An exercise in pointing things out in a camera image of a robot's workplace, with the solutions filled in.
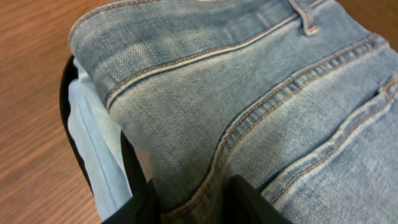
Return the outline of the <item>light blue denim jeans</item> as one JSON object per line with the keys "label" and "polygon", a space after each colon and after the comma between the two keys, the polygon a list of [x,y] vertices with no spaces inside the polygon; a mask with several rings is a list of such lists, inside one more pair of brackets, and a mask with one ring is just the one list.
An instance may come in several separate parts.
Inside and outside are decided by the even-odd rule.
{"label": "light blue denim jeans", "polygon": [[336,1],[111,2],[69,44],[164,223],[220,223],[234,175],[293,223],[397,222],[397,52]]}

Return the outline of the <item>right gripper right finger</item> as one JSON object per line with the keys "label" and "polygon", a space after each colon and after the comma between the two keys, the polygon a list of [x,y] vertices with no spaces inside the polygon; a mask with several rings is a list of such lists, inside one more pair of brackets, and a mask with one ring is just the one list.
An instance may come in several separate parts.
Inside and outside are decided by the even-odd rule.
{"label": "right gripper right finger", "polygon": [[240,175],[232,176],[225,189],[223,223],[292,224]]}

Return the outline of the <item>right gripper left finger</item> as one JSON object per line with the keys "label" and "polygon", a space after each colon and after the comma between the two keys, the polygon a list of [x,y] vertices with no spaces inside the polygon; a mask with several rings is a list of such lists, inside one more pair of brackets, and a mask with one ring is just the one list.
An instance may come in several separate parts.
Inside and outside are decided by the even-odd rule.
{"label": "right gripper left finger", "polygon": [[102,224],[161,224],[159,202],[153,181],[146,183]]}

